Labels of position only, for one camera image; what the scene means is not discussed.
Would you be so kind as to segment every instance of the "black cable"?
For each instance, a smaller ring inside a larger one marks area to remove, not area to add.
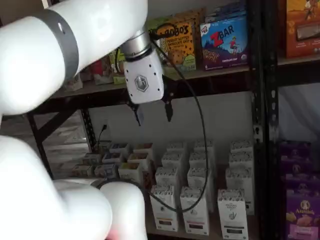
[[[106,124],[104,124],[103,126],[102,126],[102,129],[101,129],[101,132],[100,132],[100,134],[99,134],[99,137],[98,137],[98,143],[97,143],[97,147],[96,147],[96,150],[99,152],[99,147],[100,147],[100,138],[101,138],[101,134],[104,132],[104,130],[106,130],[107,129],[107,125]]]
[[[193,209],[195,206],[198,205],[198,203],[201,201],[202,197],[204,196],[204,193],[205,193],[205,190],[206,190],[206,187],[207,187],[207,183],[208,183],[208,162],[209,162],[209,160],[208,160],[208,149],[207,149],[207,136],[206,136],[205,120],[204,120],[203,112],[202,112],[198,97],[197,97],[195,91],[193,90],[193,88],[191,87],[191,85],[185,79],[185,77],[183,76],[181,71],[177,68],[177,66],[165,54],[165,52],[155,43],[153,38],[151,38],[151,42],[159,50],[159,52],[169,61],[169,63],[173,66],[173,68],[177,71],[177,73],[179,74],[179,76],[181,77],[183,82],[187,85],[189,91],[193,95],[193,97],[195,99],[195,102],[196,102],[196,105],[197,105],[197,107],[199,109],[199,114],[200,114],[201,124],[202,124],[203,137],[204,137],[204,150],[205,150],[205,181],[204,181],[203,188],[201,190],[199,198],[195,201],[194,204],[192,204],[188,208],[180,209],[180,208],[173,208],[173,207],[167,205],[161,199],[159,199],[157,196],[155,196],[151,191],[149,191],[148,189],[145,189],[144,187],[140,186],[138,183],[136,183],[136,182],[134,182],[132,180],[129,180],[129,179],[110,179],[110,180],[106,180],[106,181],[102,182],[100,186],[102,186],[104,184],[107,184],[107,183],[112,183],[112,182],[123,182],[123,183],[133,184],[133,185],[137,186],[143,193],[149,194],[151,197],[153,197],[155,200],[157,200],[160,204],[162,204],[167,209],[169,209],[169,210],[171,210],[173,212],[176,212],[176,213],[179,213],[179,212],[185,213],[185,212],[190,211],[191,209]]]

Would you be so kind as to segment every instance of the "power cord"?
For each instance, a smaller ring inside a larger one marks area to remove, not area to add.
[[[102,126],[102,129],[101,129],[101,132],[99,134],[99,137],[98,137],[98,143],[97,143],[97,147],[96,147],[96,150],[99,152],[99,147],[100,147],[100,138],[101,138],[101,134],[107,129],[107,125],[104,124]]]
[[[178,75],[180,76],[180,78],[182,79],[182,81],[186,84],[187,88],[189,89],[189,91],[191,92],[196,105],[198,107],[199,110],[199,114],[200,114],[200,118],[201,118],[201,124],[202,124],[202,131],[203,131],[203,138],[204,138],[204,150],[205,150],[205,181],[204,181],[204,185],[203,188],[201,190],[200,196],[199,198],[194,202],[194,204],[192,204],[190,207],[185,208],[185,209],[180,209],[180,208],[173,208],[169,205],[167,205],[165,202],[163,202],[160,198],[158,198],[157,196],[155,196],[150,190],[145,189],[144,187],[142,187],[141,185],[139,185],[138,183],[132,181],[132,180],[128,180],[128,179],[110,179],[110,180],[106,180],[104,182],[102,182],[100,184],[100,186],[107,184],[107,183],[112,183],[112,182],[123,182],[123,183],[129,183],[129,184],[133,184],[135,186],[137,186],[143,193],[147,193],[148,195],[150,195],[151,197],[153,197],[155,200],[157,200],[160,204],[162,204],[164,207],[166,207],[167,209],[176,212],[176,213],[185,213],[188,212],[190,210],[192,210],[195,206],[198,205],[198,203],[201,201],[202,197],[204,196],[206,187],[207,187],[207,183],[208,183],[208,147],[207,147],[207,136],[206,136],[206,126],[205,126],[205,120],[204,120],[204,116],[203,116],[203,112],[202,112],[202,108],[200,106],[198,97],[195,93],[195,91],[193,90],[193,88],[191,87],[191,85],[188,83],[188,81],[186,80],[186,78],[184,77],[184,75],[182,74],[182,72],[177,68],[177,66],[173,63],[173,61],[166,55],[166,53],[157,45],[157,43],[155,42],[154,39],[158,40],[160,39],[162,36],[161,35],[157,35],[152,33],[150,36],[150,40],[153,43],[153,45],[157,48],[157,50],[168,60],[168,62],[171,64],[171,66],[176,70],[176,72],[178,73]],[[117,58],[115,58],[115,66],[117,67]]]

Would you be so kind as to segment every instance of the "white tea box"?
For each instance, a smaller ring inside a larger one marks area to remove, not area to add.
[[[158,167],[155,172],[155,181],[159,186],[174,186],[175,204],[180,206],[179,170],[176,167]]]
[[[143,185],[146,189],[151,189],[155,184],[153,178],[153,169],[148,153],[131,153],[128,158],[128,163],[139,163],[143,174]]]
[[[97,178],[117,179],[118,178],[118,168],[115,164],[99,165],[95,168],[94,175]]]
[[[251,151],[229,153],[230,168],[254,169],[254,158]]]
[[[161,159],[161,163],[165,168],[178,168],[181,184],[187,185],[189,162],[183,152],[166,152]]]
[[[192,188],[202,189],[206,181],[206,168],[190,168],[188,172],[188,185]],[[211,169],[208,169],[208,178],[206,183],[206,203],[210,213],[214,212],[215,209],[215,190],[214,190],[214,179],[212,176]]]
[[[217,176],[217,166],[216,166],[216,151],[215,151],[215,144],[213,140],[207,140],[206,141],[206,148],[208,153],[208,160],[209,160],[209,166],[212,169],[214,177]],[[194,151],[203,151],[205,153],[205,141],[199,140],[194,143]]]
[[[174,186],[153,185],[151,193],[170,207],[177,208]],[[163,206],[152,196],[150,199],[156,229],[177,232],[179,227],[177,213]]]
[[[219,189],[218,208],[223,239],[248,240],[245,195],[240,189]]]
[[[79,177],[79,178],[86,178],[93,176],[93,167],[86,166],[86,165],[76,165],[72,169],[72,176]]]
[[[101,164],[102,155],[100,153],[86,153],[82,158],[83,165],[99,165]]]
[[[118,166],[120,166],[124,162],[125,158],[121,152],[108,152],[102,158],[103,164],[117,164]]]
[[[113,142],[110,146],[109,152],[111,154],[113,154],[113,153],[122,154],[125,159],[128,159],[128,157],[131,153],[131,148],[128,143],[115,143],[115,142]]]
[[[128,179],[143,186],[144,177],[139,163],[124,162],[118,168],[118,172],[121,179]]]
[[[181,190],[180,201],[182,209],[192,206],[200,197],[201,189],[184,186]],[[209,235],[210,224],[205,195],[191,210],[183,213],[184,227],[188,234]]]
[[[134,146],[133,152],[135,154],[149,154],[149,157],[150,157],[151,161],[153,162],[152,164],[156,166],[156,164],[155,164],[156,159],[155,159],[153,143],[137,144]]]
[[[225,181],[228,189],[243,189],[248,215],[255,214],[254,182],[252,168],[227,168]]]
[[[230,144],[230,152],[232,154],[238,152],[251,152],[254,153],[254,147],[252,141],[250,140],[239,140],[239,141],[232,141]]]

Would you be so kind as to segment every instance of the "annie's logo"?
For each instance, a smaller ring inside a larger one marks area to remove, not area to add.
[[[233,203],[227,203],[226,204],[226,208],[229,210],[233,210],[237,208],[237,205],[233,204]]]
[[[312,214],[315,215],[315,212],[313,210],[309,210],[310,209],[310,202],[307,200],[303,200],[300,203],[300,208],[301,209],[297,209],[296,213],[297,214]]]

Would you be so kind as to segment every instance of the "product box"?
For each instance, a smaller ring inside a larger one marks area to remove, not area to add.
[[[118,166],[120,166],[124,162],[125,162],[124,156],[120,152],[116,152],[116,153],[107,152],[102,158],[103,164],[117,164]]]
[[[97,178],[104,179],[117,179],[118,178],[118,167],[115,164],[103,164],[96,166],[94,175]]]
[[[90,69],[96,85],[110,84],[114,82],[112,78],[110,59],[108,56],[104,56],[98,61],[92,63],[90,65]]]
[[[121,49],[119,48],[118,56],[117,56],[117,65],[120,72],[116,69],[116,52],[117,50],[112,51],[109,54],[111,69],[113,71],[113,82],[114,84],[125,84],[126,83],[126,77],[124,75],[125,69],[124,69],[124,61],[125,55],[123,52],[121,52]]]
[[[245,193],[240,189],[219,189],[218,208],[223,239],[248,240]]]
[[[182,209],[192,206],[199,199],[200,195],[200,188],[184,186],[180,194]],[[204,195],[193,209],[183,213],[183,220],[185,231],[188,234],[209,235],[209,214],[207,200]]]
[[[87,178],[93,176],[93,166],[76,165],[72,169],[72,176],[79,178]]]
[[[155,153],[153,143],[140,143],[134,146],[133,152],[135,154],[148,154],[152,164],[155,165]]]
[[[239,151],[229,153],[230,168],[246,168],[254,169],[254,157],[251,151]]]
[[[139,163],[124,162],[118,168],[118,172],[121,179],[128,179],[143,186],[144,177]]]
[[[246,16],[200,25],[205,70],[247,64],[248,35]]]
[[[296,159],[281,156],[280,160],[280,170],[283,174],[311,174],[313,166],[310,158]]]
[[[99,153],[86,153],[82,158],[83,165],[99,165],[101,164],[102,155]]]
[[[161,159],[161,163],[165,168],[178,168],[181,184],[187,184],[189,162],[183,152],[166,152]]]
[[[151,193],[170,207],[177,208],[174,186],[153,185]],[[150,196],[150,199],[156,229],[177,232],[179,228],[177,213],[163,206],[152,196]]]
[[[282,141],[279,143],[280,156],[288,159],[306,159],[311,155],[311,143],[307,141]]]
[[[121,153],[125,159],[128,159],[129,155],[132,152],[131,147],[128,143],[115,143],[115,142],[111,144],[109,151],[111,154]]]
[[[286,191],[285,239],[319,239],[320,194],[318,191]]]
[[[317,0],[286,1],[286,56],[320,52],[320,8]]]
[[[188,172],[188,185],[192,188],[200,188],[202,189],[205,185],[206,181],[206,169],[205,168],[190,168]],[[206,193],[206,203],[210,213],[213,213],[215,210],[215,187],[214,187],[214,178],[212,176],[211,169],[208,169],[208,178],[205,188]]]
[[[238,152],[251,152],[254,154],[254,147],[253,143],[250,140],[239,140],[239,141],[232,141],[230,143],[230,152],[232,154],[238,153]]]
[[[285,175],[285,188],[293,190],[320,190],[320,175],[290,174]]]
[[[180,206],[181,184],[178,168],[158,167],[155,172],[155,181],[159,186],[174,186],[175,204]]]
[[[255,214],[254,180],[251,168],[227,168],[225,181],[228,189],[243,189],[248,215]]]
[[[212,169],[214,177],[217,176],[217,165],[216,165],[216,151],[215,151],[215,143],[213,140],[206,141],[207,153],[208,153],[208,160],[209,160],[209,167]],[[194,152],[205,152],[205,141],[198,140],[194,143]]]
[[[128,163],[138,163],[141,165],[143,174],[143,183],[146,189],[151,189],[156,183],[153,178],[154,170],[148,153],[131,153],[128,158]]]
[[[165,52],[169,59],[181,71],[196,70],[195,57],[195,27],[192,20],[183,21],[179,17],[170,18],[167,23],[174,24],[164,25],[157,30],[158,35],[170,34],[170,37],[161,38],[159,41],[160,48]],[[163,70],[166,74],[176,73],[169,61],[161,54],[159,55]]]

